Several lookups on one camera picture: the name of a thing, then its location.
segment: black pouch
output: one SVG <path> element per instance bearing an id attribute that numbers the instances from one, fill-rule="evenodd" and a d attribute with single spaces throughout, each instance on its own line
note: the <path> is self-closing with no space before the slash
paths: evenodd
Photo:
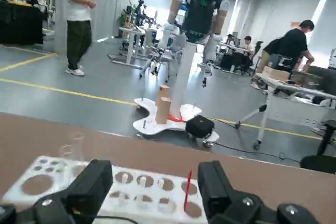
<path id="1" fill-rule="evenodd" d="M 185 125 L 185 131 L 197 138 L 210 136 L 214 128 L 215 123 L 201 115 L 187 121 Z"/>

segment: white curtain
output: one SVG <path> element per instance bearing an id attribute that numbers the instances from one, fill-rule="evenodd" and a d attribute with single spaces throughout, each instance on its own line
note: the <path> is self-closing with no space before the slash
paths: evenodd
<path id="1" fill-rule="evenodd" d="M 118 0 L 93 0 L 97 6 L 92 11 L 92 38 L 98 40 L 114 34 Z"/>
<path id="2" fill-rule="evenodd" d="M 91 11 L 92 39 L 115 36 L 118 33 L 117 18 L 120 15 L 120 0 L 93 0 L 97 3 Z M 56 0 L 55 51 L 66 52 L 66 0 Z"/>

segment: yellow floor line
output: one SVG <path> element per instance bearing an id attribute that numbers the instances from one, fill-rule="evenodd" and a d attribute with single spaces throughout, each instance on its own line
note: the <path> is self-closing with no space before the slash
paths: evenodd
<path id="1" fill-rule="evenodd" d="M 80 97 L 86 97 L 86 98 L 98 99 L 98 100 L 102 100 L 102 101 L 115 102 L 115 103 L 120 103 L 120 104 L 127 104 L 127 105 L 136 106 L 136 104 L 134 102 L 121 101 L 121 100 L 116 100 L 116 99 L 111 99 L 111 98 L 106 98 L 106 97 L 98 97 L 98 96 L 95 96 L 95 95 L 83 94 L 83 93 L 79 93 L 79 92 L 75 92 L 75 91 L 71 91 L 71 90 L 64 90 L 64 89 L 57 89 L 57 88 L 47 87 L 47 86 L 42 86 L 42 85 L 36 85 L 36 84 L 28 83 L 28 82 L 13 81 L 13 80 L 7 80 L 7 79 L 2 79 L 2 78 L 0 78 L 0 81 L 7 82 L 7 83 L 18 84 L 18 85 L 23 85 L 23 86 L 29 86 L 29 87 L 33 87 L 33 88 L 57 91 L 57 92 L 66 93 L 66 94 L 73 94 L 73 95 L 78 95 Z"/>
<path id="2" fill-rule="evenodd" d="M 31 60 L 26 60 L 26 61 L 19 62 L 17 64 L 9 65 L 7 67 L 0 68 L 0 72 L 7 71 L 7 70 L 13 69 L 13 68 L 17 68 L 17 67 L 20 67 L 20 66 L 23 66 L 23 65 L 27 65 L 29 63 L 33 63 L 33 62 L 38 61 L 38 60 L 47 59 L 47 58 L 50 58 L 50 57 L 55 56 L 55 55 L 57 55 L 57 53 L 54 52 L 52 54 L 43 55 L 41 57 L 37 57 L 37 58 L 31 59 Z"/>
<path id="3" fill-rule="evenodd" d="M 33 87 L 33 88 L 51 90 L 51 91 L 56 91 L 56 92 L 61 92 L 61 93 L 66 93 L 66 94 L 78 95 L 78 96 L 81 96 L 81 97 L 97 99 L 97 100 L 102 100 L 102 101 L 107 101 L 107 102 L 115 102 L 115 103 L 119 103 L 119 104 L 136 106 L 136 104 L 134 102 L 127 102 L 127 101 L 122 101 L 122 100 L 117 100 L 117 99 L 106 98 L 106 97 L 98 97 L 96 95 L 84 94 L 84 93 L 79 93 L 79 92 L 64 90 L 64 89 L 57 89 L 57 88 L 53 88 L 53 87 L 37 85 L 37 84 L 28 83 L 28 82 L 13 81 L 13 80 L 7 80 L 7 79 L 3 79 L 3 78 L 0 78 L 0 81 L 1 82 L 7 82 L 7 83 L 13 83 L 13 84 L 17 84 L 17 85 L 22 85 L 22 86 Z M 235 124 L 234 121 L 230 121 L 230 120 L 226 120 L 226 119 L 212 118 L 212 117 L 208 117 L 208 118 L 213 119 L 213 120 L 218 120 L 218 121 L 221 121 L 221 122 L 224 122 L 224 123 Z M 251 127 L 251 128 L 255 128 L 255 129 L 260 128 L 257 125 L 246 124 L 246 123 L 243 123 L 242 126 Z M 317 139 L 317 140 L 322 139 L 321 137 L 317 137 L 317 136 L 304 135 L 304 134 L 300 134 L 300 133 L 289 132 L 289 131 L 281 131 L 281 130 L 271 129 L 271 128 L 266 128 L 266 130 L 267 131 L 272 131 L 272 132 L 277 132 L 277 133 L 288 134 L 288 135 L 292 135 L 292 136 L 300 136 L 300 137 L 312 138 L 312 139 Z"/>
<path id="4" fill-rule="evenodd" d="M 2 45 L 2 46 L 5 47 L 5 48 L 9 48 L 9 49 L 16 49 L 16 50 L 25 51 L 25 52 L 34 52 L 34 53 L 40 54 L 40 55 L 49 54 L 48 52 L 35 51 L 35 50 L 21 48 L 21 47 L 8 47 L 8 46 L 5 46 L 5 45 Z"/>
<path id="5" fill-rule="evenodd" d="M 229 124 L 235 124 L 236 123 L 234 121 L 220 119 L 220 118 L 209 118 L 209 119 L 214 119 L 214 120 L 218 120 L 218 121 L 221 121 L 221 122 L 224 122 L 224 123 L 229 123 Z M 255 128 L 255 129 L 260 129 L 260 126 L 252 125 L 252 124 L 248 124 L 248 123 L 242 123 L 242 126 Z M 304 135 L 304 134 L 300 134 L 300 133 L 289 132 L 289 131 L 281 131 L 281 130 L 272 129 L 272 128 L 265 128 L 265 130 L 266 131 L 277 132 L 277 133 L 288 134 L 288 135 L 292 135 L 292 136 L 301 136 L 301 137 L 307 137 L 307 138 L 322 140 L 322 138 L 318 137 L 318 136 Z"/>

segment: red stick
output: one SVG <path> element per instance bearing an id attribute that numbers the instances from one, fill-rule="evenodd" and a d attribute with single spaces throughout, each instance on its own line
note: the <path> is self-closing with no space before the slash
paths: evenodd
<path id="1" fill-rule="evenodd" d="M 190 188 L 190 180 L 191 180 L 192 171 L 190 170 L 188 175 L 188 182 L 187 182 L 187 189 L 185 191 L 185 198 L 184 198 L 184 211 L 187 209 L 187 202 L 188 202 L 188 195 L 189 195 L 189 188 Z"/>

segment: caster wheel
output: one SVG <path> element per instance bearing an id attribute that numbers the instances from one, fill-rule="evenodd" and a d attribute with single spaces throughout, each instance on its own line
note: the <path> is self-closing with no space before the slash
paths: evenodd
<path id="1" fill-rule="evenodd" d="M 136 136 L 139 137 L 139 138 L 141 138 L 141 139 L 146 139 L 146 137 L 144 135 L 140 134 L 140 133 L 137 134 Z"/>
<path id="2" fill-rule="evenodd" d="M 203 147 L 210 149 L 214 146 L 212 142 L 203 141 Z"/>
<path id="3" fill-rule="evenodd" d="M 241 126 L 240 123 L 236 123 L 236 124 L 235 124 L 235 128 L 236 128 L 237 130 L 239 130 L 240 126 Z"/>
<path id="4" fill-rule="evenodd" d="M 260 150 L 260 144 L 259 143 L 254 143 L 253 149 L 255 149 L 256 151 Z"/>

